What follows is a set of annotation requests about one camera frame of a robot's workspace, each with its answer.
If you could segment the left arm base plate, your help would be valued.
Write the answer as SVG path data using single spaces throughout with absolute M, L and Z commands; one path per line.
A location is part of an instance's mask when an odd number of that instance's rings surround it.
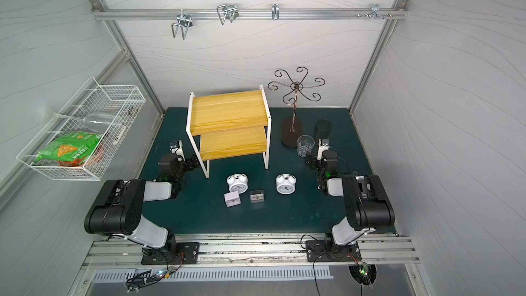
M 142 265 L 172 265 L 172 264 L 196 264 L 200 243 L 184 242 L 178 243 L 173 249 L 153 249 L 144 247 L 142 249 Z

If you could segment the white twin-bell alarm clock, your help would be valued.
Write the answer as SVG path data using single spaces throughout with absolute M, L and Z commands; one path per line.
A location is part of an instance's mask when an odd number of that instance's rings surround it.
M 291 174 L 280 174 L 275 179 L 276 190 L 279 194 L 290 195 L 296 191 L 297 178 Z

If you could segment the single metal hook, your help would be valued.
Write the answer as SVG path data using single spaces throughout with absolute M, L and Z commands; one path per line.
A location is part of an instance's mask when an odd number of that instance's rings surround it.
M 277 21 L 279 19 L 279 5 L 273 4 L 271 6 L 271 17 L 272 20 Z

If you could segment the clear drinking glass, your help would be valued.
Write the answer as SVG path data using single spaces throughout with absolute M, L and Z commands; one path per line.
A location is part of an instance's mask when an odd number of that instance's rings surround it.
M 312 151 L 312 148 L 315 146 L 315 140 L 309 135 L 301 135 L 297 139 L 297 154 L 305 158 L 307 153 Z

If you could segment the green snack bag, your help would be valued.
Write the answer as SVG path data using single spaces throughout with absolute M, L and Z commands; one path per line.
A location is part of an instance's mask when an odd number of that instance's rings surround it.
M 81 165 L 95 152 L 102 138 L 102 134 L 84 131 L 63 134 L 39 149 L 34 162 L 55 160 Z

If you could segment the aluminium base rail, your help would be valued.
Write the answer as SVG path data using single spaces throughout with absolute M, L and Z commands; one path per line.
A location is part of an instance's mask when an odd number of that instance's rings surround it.
M 305 242 L 323 235 L 281 234 L 177 234 L 177 242 L 199 243 L 197 265 L 202 267 L 271 266 L 307 264 Z M 355 255 L 368 264 L 419 264 L 410 237 L 369 234 L 359 238 Z M 141 266 L 140 245 L 122 239 L 95 241 L 82 264 L 83 269 L 120 269 Z

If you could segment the double metal hook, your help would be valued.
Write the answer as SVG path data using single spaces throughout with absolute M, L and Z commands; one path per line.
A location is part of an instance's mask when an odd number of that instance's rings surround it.
M 178 34 L 185 40 L 188 30 L 193 26 L 193 18 L 183 10 L 176 16 L 176 22 L 171 24 L 172 35 L 175 38 Z
M 236 4 L 222 4 L 216 7 L 216 12 L 222 25 L 226 21 L 234 22 L 239 17 L 239 12 Z

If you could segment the aluminium top rail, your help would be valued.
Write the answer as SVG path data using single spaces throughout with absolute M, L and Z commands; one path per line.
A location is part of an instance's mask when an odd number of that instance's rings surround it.
M 278 21 L 298 20 L 352 20 L 359 19 L 357 14 L 365 15 L 371 8 L 279 8 Z M 193 21 L 217 21 L 216 9 L 183 9 L 192 16 Z M 99 21 L 175 21 L 181 9 L 108 9 L 93 12 Z M 238 20 L 273 21 L 271 8 L 238 8 Z M 407 10 L 380 8 L 382 14 L 393 15 L 392 19 L 405 19 Z

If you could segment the dark tinted glass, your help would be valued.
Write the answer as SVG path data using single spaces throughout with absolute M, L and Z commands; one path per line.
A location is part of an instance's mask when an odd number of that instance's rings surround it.
M 316 144 L 321 139 L 328 139 L 332 129 L 332 122 L 327 119 L 319 119 L 315 123 L 314 139 Z

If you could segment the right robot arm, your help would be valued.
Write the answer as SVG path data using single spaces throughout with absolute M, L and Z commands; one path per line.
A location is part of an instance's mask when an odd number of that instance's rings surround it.
M 316 170 L 318 189 L 331 197 L 342 197 L 344 218 L 331 228 L 328 243 L 351 246 L 367 234 L 395 224 L 395 212 L 379 175 L 338 172 L 338 154 L 331 149 L 305 155 L 305 165 Z

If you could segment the wooden two-tier shelf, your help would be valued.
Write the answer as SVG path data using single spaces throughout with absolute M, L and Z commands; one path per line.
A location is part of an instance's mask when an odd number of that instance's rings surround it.
M 190 93 L 186 134 L 205 178 L 210 162 L 260 153 L 269 168 L 272 118 L 263 86 L 197 97 Z

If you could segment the right metal hook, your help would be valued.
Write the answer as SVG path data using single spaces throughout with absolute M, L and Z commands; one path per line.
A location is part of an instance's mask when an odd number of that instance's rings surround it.
M 371 6 L 371 10 L 368 13 L 366 13 L 365 15 L 357 14 L 356 16 L 359 19 L 367 18 L 370 21 L 392 19 L 392 17 L 393 17 L 393 15 L 391 15 L 391 14 L 382 14 L 380 12 L 380 7 L 379 7 L 378 4 L 373 4 Z

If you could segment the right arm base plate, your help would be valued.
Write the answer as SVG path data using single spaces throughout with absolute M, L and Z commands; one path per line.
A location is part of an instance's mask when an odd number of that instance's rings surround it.
M 358 263 L 362 261 L 357 244 L 328 245 L 325 241 L 310 240 L 305 242 L 305 250 L 309 263 Z

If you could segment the pink square alarm clock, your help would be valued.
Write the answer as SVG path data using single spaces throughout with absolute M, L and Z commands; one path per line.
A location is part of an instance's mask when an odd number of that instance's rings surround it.
M 241 204 L 241 197 L 237 190 L 233 192 L 225 193 L 224 200 L 225 200 L 225 205 L 228 208 Z

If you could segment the clear square alarm clock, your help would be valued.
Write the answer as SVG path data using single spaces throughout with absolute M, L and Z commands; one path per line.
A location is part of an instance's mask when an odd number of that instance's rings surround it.
M 264 202 L 264 191 L 253 190 L 249 192 L 249 199 L 252 204 L 259 204 Z

